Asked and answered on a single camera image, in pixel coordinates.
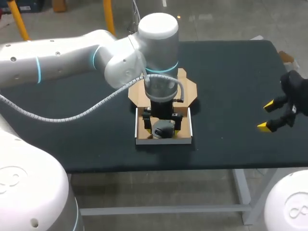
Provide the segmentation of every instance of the black table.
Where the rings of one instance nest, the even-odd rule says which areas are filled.
[[[30,144],[74,172],[264,168],[308,166],[308,119],[294,128],[261,133],[257,124],[277,118],[263,106],[279,96],[285,68],[269,41],[180,43],[180,67],[197,83],[191,105],[193,144],[136,146],[135,110],[125,91],[93,114],[50,124],[0,104],[0,112]],[[40,116],[78,114],[112,93],[98,73],[2,90],[20,107]]]

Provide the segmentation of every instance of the white robotic arm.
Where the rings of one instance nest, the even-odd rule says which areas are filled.
[[[97,30],[76,38],[3,44],[0,45],[0,89],[95,70],[102,73],[109,85],[120,88],[128,86],[141,72],[146,76],[147,71],[148,76],[154,78],[145,81],[146,95],[159,111],[160,106],[172,106],[177,94],[177,84],[170,82],[179,83],[178,40],[177,20],[171,15],[156,13],[140,21],[137,33],[120,40],[107,31]],[[30,116],[4,96],[1,100]],[[20,139],[1,116],[0,229],[84,230],[63,167],[48,153]]]

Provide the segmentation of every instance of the open cardboard box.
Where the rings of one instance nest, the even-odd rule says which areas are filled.
[[[170,139],[158,139],[153,137],[146,129],[144,129],[144,121],[142,113],[144,107],[150,107],[149,98],[145,95],[143,80],[131,86],[128,90],[129,99],[137,106],[136,121],[135,121],[135,140],[136,144],[190,144],[192,143],[193,129],[191,121],[191,113],[189,105],[197,98],[197,85],[187,79],[186,71],[179,68],[178,80],[184,86],[184,102],[173,103],[174,111],[183,115],[181,130],[176,136]],[[180,98],[180,87],[178,86],[178,94],[175,97]],[[158,118],[151,117],[153,125]]]

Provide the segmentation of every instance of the table leg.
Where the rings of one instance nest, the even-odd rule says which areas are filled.
[[[233,175],[240,203],[242,205],[248,205],[251,201],[251,197],[244,170],[233,169]]]
[[[270,168],[264,175],[261,185],[252,197],[251,211],[243,213],[244,225],[253,225],[264,209],[266,198],[274,185],[287,174],[284,168]]]
[[[68,182],[71,182],[72,174],[67,174]]]

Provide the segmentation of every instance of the concrete floor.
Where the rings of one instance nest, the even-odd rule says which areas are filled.
[[[292,54],[303,75],[308,74],[308,2],[304,0],[138,0],[141,16],[166,12],[180,16],[180,40],[241,40],[262,35],[277,50]],[[23,14],[31,39],[69,37],[106,29],[101,0],[68,3],[66,13]],[[116,33],[128,34],[131,1],[113,0]],[[21,41],[14,23],[0,29],[0,43]],[[251,191],[261,172],[247,170]],[[74,175],[81,208],[175,204],[237,203],[230,170],[137,172]],[[86,231],[265,231],[260,217],[243,226],[239,213],[155,214],[85,217]]]

